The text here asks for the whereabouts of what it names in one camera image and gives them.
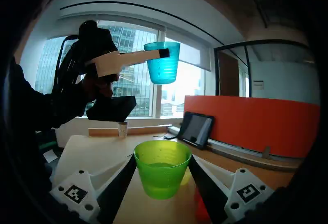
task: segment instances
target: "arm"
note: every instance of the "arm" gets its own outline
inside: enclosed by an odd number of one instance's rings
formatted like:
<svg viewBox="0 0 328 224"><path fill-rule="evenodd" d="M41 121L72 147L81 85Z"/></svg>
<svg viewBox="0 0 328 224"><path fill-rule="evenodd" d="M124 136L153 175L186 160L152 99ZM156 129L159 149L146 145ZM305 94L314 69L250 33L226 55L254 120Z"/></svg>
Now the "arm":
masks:
<svg viewBox="0 0 328 224"><path fill-rule="evenodd" d="M58 128L76 116L82 116L88 101L82 83L72 85L64 93L42 94L24 79L22 68L14 61L10 65L10 91L15 116L27 118L36 131Z"/></svg>

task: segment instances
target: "blue plastic cup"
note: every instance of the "blue plastic cup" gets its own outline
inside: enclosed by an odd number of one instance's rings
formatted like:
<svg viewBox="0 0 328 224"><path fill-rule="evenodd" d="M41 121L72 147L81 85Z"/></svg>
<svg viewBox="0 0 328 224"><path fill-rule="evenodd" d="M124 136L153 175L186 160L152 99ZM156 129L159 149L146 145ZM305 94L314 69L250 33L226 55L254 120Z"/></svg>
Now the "blue plastic cup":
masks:
<svg viewBox="0 0 328 224"><path fill-rule="evenodd" d="M180 43L153 42L143 46L145 51L168 48L169 58L147 60L150 80L154 84L170 84L177 78Z"/></svg>

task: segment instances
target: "table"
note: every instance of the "table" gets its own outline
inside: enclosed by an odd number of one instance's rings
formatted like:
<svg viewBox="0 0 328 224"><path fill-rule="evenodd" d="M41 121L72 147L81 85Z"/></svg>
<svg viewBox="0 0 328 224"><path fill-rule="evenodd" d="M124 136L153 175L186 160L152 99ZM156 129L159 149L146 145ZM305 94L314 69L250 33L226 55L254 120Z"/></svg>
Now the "table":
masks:
<svg viewBox="0 0 328 224"><path fill-rule="evenodd" d="M128 136L126 138L72 136L66 144L54 176L53 186L77 170L90 174L113 165L133 153L133 149L147 140L161 139L159 134ZM288 185L293 173L270 171L236 162L213 152L199 150L187 145L193 154L219 167L235 172L245 167L272 189ZM139 173L136 170L126 191L114 223L197 223L194 203L195 182L191 178L187 185L167 200L155 200L143 191Z"/></svg>

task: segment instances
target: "hand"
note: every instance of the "hand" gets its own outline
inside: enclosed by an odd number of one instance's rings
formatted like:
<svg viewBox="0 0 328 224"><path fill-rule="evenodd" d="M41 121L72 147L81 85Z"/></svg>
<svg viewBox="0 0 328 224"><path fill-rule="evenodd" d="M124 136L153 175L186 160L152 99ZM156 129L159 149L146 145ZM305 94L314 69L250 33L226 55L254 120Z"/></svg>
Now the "hand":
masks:
<svg viewBox="0 0 328 224"><path fill-rule="evenodd" d="M113 83L118 81L119 75L109 75L100 78L94 78L86 75L82 80L82 86L88 95L89 101L96 99L98 93L101 93L105 97L111 97L113 95Z"/></svg>

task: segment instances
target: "orange partition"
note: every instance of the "orange partition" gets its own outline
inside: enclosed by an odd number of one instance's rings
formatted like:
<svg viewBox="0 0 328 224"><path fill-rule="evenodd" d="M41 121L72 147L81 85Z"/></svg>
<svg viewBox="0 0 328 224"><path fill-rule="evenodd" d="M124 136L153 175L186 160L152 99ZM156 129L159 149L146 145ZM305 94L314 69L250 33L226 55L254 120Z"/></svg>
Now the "orange partition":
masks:
<svg viewBox="0 0 328 224"><path fill-rule="evenodd" d="M213 140L270 154L305 157L319 124L320 107L288 100L186 96L184 111L212 115Z"/></svg>

